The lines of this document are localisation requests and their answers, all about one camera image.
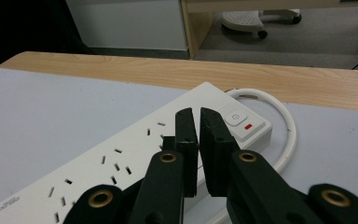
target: brass screw insert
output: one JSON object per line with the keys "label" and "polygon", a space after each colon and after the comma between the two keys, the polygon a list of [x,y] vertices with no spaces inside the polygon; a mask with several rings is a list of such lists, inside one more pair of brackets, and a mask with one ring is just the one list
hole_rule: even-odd
{"label": "brass screw insert", "polygon": [[89,196],[89,206],[94,208],[104,207],[113,200],[113,194],[107,189],[100,189]]}
{"label": "brass screw insert", "polygon": [[176,156],[171,153],[165,153],[159,156],[159,159],[163,162],[173,162],[176,161]]}
{"label": "brass screw insert", "polygon": [[322,197],[327,202],[338,207],[348,207],[351,205],[351,201],[347,196],[333,189],[324,189]]}
{"label": "brass screw insert", "polygon": [[249,152],[243,152],[240,154],[240,160],[242,161],[248,161],[248,162],[254,162],[257,161],[257,157]]}

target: white power strip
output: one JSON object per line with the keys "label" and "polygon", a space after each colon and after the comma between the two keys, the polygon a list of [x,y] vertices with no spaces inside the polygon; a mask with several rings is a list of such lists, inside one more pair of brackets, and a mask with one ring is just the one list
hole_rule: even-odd
{"label": "white power strip", "polygon": [[[87,189],[106,184],[126,189],[145,176],[163,136],[174,136],[175,113],[193,110],[197,134],[200,109],[218,111],[241,148],[260,151],[271,137],[271,123],[210,83],[203,83],[173,102],[115,134],[56,171],[0,203],[0,223],[63,223]],[[199,194],[204,173],[199,169]]]}

